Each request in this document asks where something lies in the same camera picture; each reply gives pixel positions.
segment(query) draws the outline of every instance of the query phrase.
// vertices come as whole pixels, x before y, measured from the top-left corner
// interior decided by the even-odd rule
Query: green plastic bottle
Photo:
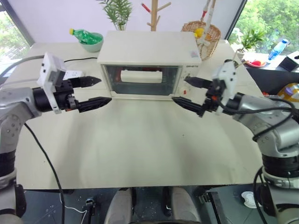
[[[96,44],[102,41],[102,38],[100,36],[91,34],[84,29],[70,29],[70,34],[74,35],[80,41],[80,43]]]

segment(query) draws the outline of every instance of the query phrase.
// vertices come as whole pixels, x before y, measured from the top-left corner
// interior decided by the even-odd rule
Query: wooden coat rack
[[[157,13],[160,10],[170,6],[171,2],[168,2],[167,4],[165,4],[165,5],[161,6],[160,8],[158,8],[158,0],[152,0],[151,1],[151,10],[145,4],[142,3],[141,5],[145,8],[146,11],[148,11],[151,14],[151,23],[148,22],[146,24],[150,26],[151,31],[156,31],[157,24],[160,20],[160,16],[157,17]]]

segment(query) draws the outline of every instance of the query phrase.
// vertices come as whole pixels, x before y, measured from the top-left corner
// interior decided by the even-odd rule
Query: white wall
[[[159,5],[169,0],[160,0]],[[224,38],[242,0],[217,0],[212,24],[221,30]],[[102,5],[96,0],[9,0],[35,42],[74,42],[69,29],[86,29],[106,35],[115,30]],[[127,30],[150,30],[150,14],[141,2],[150,8],[151,0],[131,0],[133,12]],[[183,24],[199,20],[206,0],[172,0],[172,5],[161,10],[157,31],[180,31]]]

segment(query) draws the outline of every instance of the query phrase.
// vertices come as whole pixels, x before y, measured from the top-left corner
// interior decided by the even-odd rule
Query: potted plant
[[[254,48],[258,45],[258,42],[263,41],[262,37],[264,36],[264,34],[265,33],[263,31],[256,31],[254,29],[251,29],[246,35],[241,37],[241,44],[243,45],[243,47],[236,51],[236,54],[238,55],[240,60],[243,59],[245,50]]]
[[[117,30],[125,30],[132,12],[129,0],[98,0]]]

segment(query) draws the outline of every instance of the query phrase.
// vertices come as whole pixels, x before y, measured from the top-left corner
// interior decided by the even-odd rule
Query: white table
[[[28,56],[50,51],[67,59],[97,56],[76,43],[35,44]],[[212,58],[203,61],[199,77],[232,58],[221,41]],[[38,78],[41,60],[18,66],[7,82]],[[96,59],[68,62],[68,69],[101,78]],[[261,96],[246,69],[237,69],[237,91]],[[34,82],[7,87],[30,86]],[[206,90],[194,89],[191,99],[203,103]],[[78,100],[109,96],[104,83],[75,90]],[[172,101],[113,99],[89,112],[53,112],[27,122],[47,151],[62,187],[238,184],[253,181],[262,164],[252,133],[228,115],[206,112],[203,118]],[[57,189],[53,173],[26,128],[16,153],[17,181],[25,189]]]

